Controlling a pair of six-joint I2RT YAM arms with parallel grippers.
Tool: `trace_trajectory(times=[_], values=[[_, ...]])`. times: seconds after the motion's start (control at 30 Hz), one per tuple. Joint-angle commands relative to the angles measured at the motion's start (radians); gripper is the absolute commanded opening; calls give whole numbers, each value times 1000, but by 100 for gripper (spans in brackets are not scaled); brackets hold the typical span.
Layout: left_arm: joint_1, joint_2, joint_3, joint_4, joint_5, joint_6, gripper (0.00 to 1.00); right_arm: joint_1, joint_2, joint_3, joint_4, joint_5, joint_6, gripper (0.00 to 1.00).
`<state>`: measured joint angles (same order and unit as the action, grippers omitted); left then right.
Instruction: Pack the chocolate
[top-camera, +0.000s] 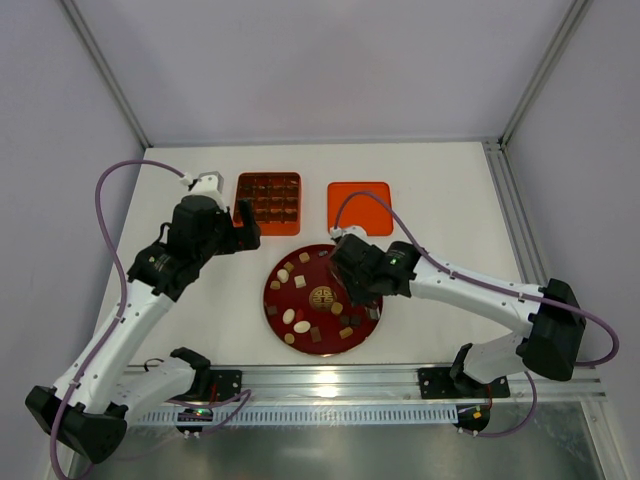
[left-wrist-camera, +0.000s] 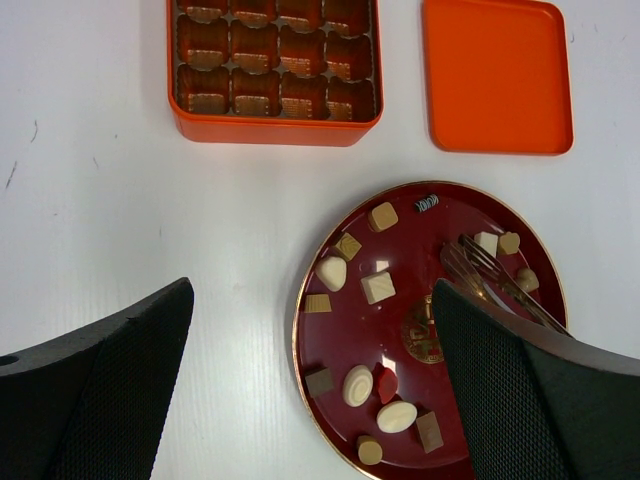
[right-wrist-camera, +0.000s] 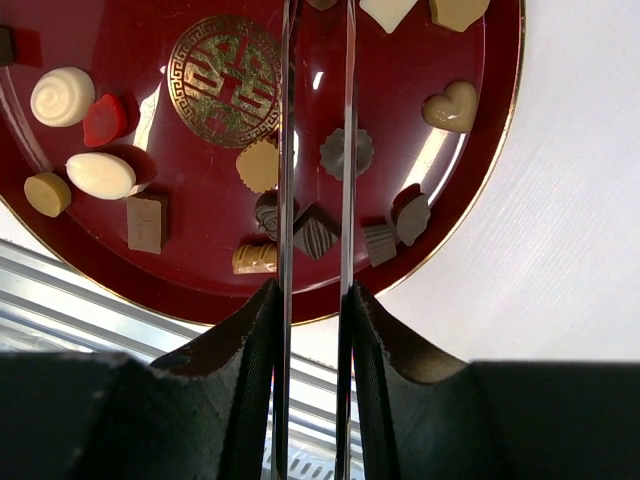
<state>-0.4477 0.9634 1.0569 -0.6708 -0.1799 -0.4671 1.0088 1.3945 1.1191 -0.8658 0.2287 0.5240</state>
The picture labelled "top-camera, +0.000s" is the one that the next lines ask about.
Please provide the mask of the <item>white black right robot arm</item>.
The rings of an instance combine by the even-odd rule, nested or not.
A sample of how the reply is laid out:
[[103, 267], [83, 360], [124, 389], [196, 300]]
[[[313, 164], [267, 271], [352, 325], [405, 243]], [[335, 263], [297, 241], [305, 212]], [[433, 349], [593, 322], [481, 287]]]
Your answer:
[[520, 372], [571, 380], [586, 319], [567, 283], [504, 282], [426, 257], [411, 243], [396, 241], [382, 250], [344, 229], [332, 230], [331, 237], [332, 274], [352, 304], [373, 307], [384, 296], [432, 300], [508, 329], [498, 339], [459, 349], [449, 376], [462, 396], [476, 396], [494, 380]]

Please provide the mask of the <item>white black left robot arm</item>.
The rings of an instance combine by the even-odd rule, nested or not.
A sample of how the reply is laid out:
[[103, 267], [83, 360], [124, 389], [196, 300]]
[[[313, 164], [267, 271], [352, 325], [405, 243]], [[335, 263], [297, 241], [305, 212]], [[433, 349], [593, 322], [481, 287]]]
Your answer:
[[214, 256], [256, 250], [260, 228], [250, 201], [241, 223], [203, 195], [184, 197], [161, 234], [128, 270], [120, 301], [72, 366], [51, 387], [36, 386], [25, 404], [54, 444], [93, 464], [109, 458], [128, 426], [173, 399], [203, 400], [213, 384], [210, 361], [186, 348], [129, 384], [121, 376], [159, 320]]

